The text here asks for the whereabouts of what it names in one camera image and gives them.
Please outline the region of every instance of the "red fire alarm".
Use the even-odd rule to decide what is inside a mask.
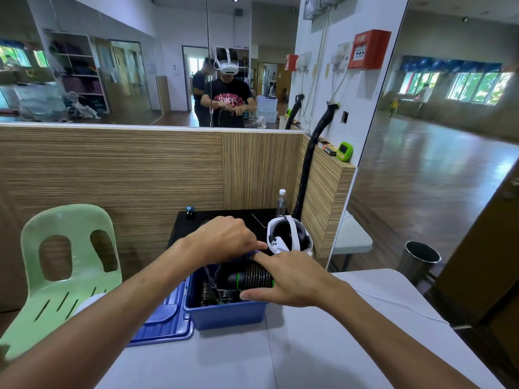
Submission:
[[[296,71],[295,66],[299,56],[297,54],[287,54],[287,61],[285,62],[285,71]]]
[[[381,69],[391,32],[370,30],[355,36],[348,68]]]

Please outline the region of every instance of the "black t-shirt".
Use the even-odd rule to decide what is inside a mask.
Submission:
[[[202,71],[198,71],[193,75],[193,89],[205,90],[206,84],[207,78]],[[197,110],[203,109],[209,111],[209,108],[206,108],[200,104],[200,100],[202,99],[201,95],[193,94],[193,97],[195,98],[195,108]]]
[[[247,105],[247,100],[252,98],[248,84],[237,79],[232,79],[230,83],[224,83],[221,79],[213,80],[205,86],[204,94],[211,97],[213,101],[231,104],[233,108]],[[214,111],[213,124],[215,127],[243,128],[245,126],[243,116],[236,116],[234,113],[222,109]]]

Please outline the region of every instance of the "ceiling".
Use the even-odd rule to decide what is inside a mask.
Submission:
[[[409,8],[519,24],[519,0],[409,0]]]
[[[205,1],[206,0],[153,0],[157,6],[203,11],[205,11]],[[238,0],[238,2],[234,2],[234,0],[207,0],[207,7],[212,12],[231,13],[235,8],[250,9],[253,1],[276,5],[300,5],[300,0]]]

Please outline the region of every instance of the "white vr headset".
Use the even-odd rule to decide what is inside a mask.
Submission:
[[[239,71],[239,66],[231,62],[229,48],[225,48],[225,51],[227,52],[227,61],[220,62],[218,57],[216,57],[214,68],[219,70],[223,75],[236,75]]]
[[[302,251],[312,256],[314,248],[314,242],[306,228],[292,216],[276,217],[268,223],[267,245],[274,254]]]

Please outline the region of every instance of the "metal trash can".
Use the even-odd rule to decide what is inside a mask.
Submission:
[[[435,263],[442,260],[438,252],[421,242],[407,242],[397,271],[402,273],[413,285],[423,280]]]

